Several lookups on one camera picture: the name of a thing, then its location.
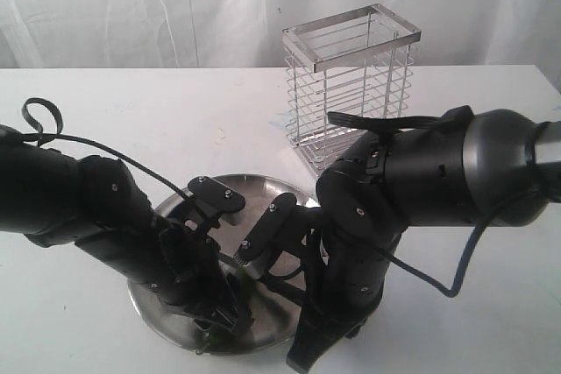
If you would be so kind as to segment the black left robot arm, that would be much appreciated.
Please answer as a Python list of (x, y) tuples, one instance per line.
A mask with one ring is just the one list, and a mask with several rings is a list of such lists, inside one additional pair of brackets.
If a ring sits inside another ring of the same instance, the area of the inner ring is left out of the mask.
[(1, 129), (1, 228), (49, 248), (71, 243), (204, 327), (239, 335), (253, 322), (222, 272), (209, 232), (245, 200), (217, 181), (191, 180), (176, 215), (159, 215), (119, 159), (74, 159)]

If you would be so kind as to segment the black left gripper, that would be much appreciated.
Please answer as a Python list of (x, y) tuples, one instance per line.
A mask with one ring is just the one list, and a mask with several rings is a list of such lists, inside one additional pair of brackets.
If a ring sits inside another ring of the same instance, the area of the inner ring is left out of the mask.
[(158, 291), (175, 313), (204, 328), (247, 330), (252, 312), (236, 277), (223, 271), (220, 247), (205, 232), (169, 220), (158, 233), (158, 246), (171, 279)]

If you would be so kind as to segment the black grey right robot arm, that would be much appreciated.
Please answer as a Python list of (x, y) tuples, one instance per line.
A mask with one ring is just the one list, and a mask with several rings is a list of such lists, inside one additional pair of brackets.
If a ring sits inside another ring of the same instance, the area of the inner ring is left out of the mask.
[(441, 116), (328, 119), (361, 135), (316, 182), (320, 209), (305, 236), (306, 291), (287, 356), (299, 373), (375, 312), (388, 267), (402, 266), (395, 250), (407, 229), (471, 229), (451, 286), (412, 270), (453, 298), (486, 228), (526, 226), (560, 200), (559, 122), (467, 106)]

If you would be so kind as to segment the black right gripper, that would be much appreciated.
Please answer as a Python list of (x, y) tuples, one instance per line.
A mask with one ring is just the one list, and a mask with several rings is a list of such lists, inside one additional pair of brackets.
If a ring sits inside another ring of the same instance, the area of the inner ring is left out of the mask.
[(310, 370), (340, 339), (353, 338), (377, 309), (394, 254), (394, 224), (354, 216), (339, 223), (307, 211), (302, 263), (305, 300), (287, 355), (292, 370)]

